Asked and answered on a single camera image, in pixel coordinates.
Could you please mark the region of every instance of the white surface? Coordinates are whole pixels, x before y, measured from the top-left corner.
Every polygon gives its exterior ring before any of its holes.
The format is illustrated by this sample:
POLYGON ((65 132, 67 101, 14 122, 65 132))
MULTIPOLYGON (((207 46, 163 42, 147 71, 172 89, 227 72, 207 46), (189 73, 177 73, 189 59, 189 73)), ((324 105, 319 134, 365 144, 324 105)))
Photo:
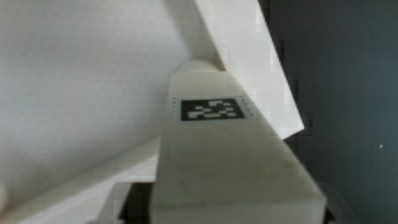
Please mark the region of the white surface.
POLYGON ((122 207, 127 200, 131 185, 133 184, 125 182, 118 182, 113 184, 97 218, 86 224, 117 224, 124 222, 118 219, 118 215, 124 209, 122 207))
POLYGON ((159 138, 67 181, 5 213, 1 224, 86 224, 97 218, 113 184, 154 181, 159 138))
POLYGON ((170 80, 152 223, 319 224, 324 197, 234 78, 186 67, 170 80), (177 122, 179 99, 228 96, 241 96, 252 116, 177 122))
POLYGON ((168 74, 214 49, 191 0, 0 0, 0 181, 12 205, 159 132, 168 74))
POLYGON ((223 66, 278 137, 303 128, 257 0, 195 0, 223 66))

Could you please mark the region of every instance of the dark background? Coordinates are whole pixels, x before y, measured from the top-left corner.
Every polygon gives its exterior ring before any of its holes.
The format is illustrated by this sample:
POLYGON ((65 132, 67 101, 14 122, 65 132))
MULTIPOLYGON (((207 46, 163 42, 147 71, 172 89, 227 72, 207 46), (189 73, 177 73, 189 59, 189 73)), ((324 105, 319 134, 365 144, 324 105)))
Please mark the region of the dark background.
POLYGON ((259 0, 308 130, 287 140, 364 224, 398 223, 398 1, 259 0))

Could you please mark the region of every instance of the black surface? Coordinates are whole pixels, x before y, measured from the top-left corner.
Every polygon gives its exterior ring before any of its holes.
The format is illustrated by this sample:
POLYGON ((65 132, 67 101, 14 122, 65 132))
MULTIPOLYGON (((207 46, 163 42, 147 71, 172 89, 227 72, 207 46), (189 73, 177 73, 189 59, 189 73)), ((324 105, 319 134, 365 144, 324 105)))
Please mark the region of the black surface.
POLYGON ((284 40, 298 111, 312 114, 298 157, 362 223, 396 224, 398 1, 259 2, 275 45, 284 40))
POLYGON ((149 224, 152 183, 134 183, 127 192, 118 219, 125 224, 149 224))
POLYGON ((330 210, 324 209, 323 224, 328 224, 332 221, 335 221, 333 214, 332 214, 330 210))

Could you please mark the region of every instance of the white wall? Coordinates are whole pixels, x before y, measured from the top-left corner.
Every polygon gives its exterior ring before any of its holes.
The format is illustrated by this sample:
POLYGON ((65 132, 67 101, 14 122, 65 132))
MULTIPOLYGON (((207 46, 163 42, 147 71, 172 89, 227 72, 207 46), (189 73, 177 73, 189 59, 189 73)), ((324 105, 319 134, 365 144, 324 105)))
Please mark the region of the white wall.
POLYGON ((195 0, 223 67, 255 103, 280 139, 301 119, 257 0, 195 0))
POLYGON ((0 182, 21 203, 157 134, 214 50, 189 0, 0 0, 0 182))

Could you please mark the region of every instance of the gray surface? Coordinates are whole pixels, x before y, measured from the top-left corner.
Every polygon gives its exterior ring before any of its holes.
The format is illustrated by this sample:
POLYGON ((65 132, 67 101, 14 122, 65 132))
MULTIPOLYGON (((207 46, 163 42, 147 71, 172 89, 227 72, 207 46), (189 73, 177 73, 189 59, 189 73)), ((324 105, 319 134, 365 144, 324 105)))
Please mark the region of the gray surface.
POLYGON ((271 0, 312 134, 298 156, 365 224, 398 220, 398 1, 271 0))
POLYGON ((189 0, 0 0, 12 204, 157 135, 168 74, 213 46, 189 0))

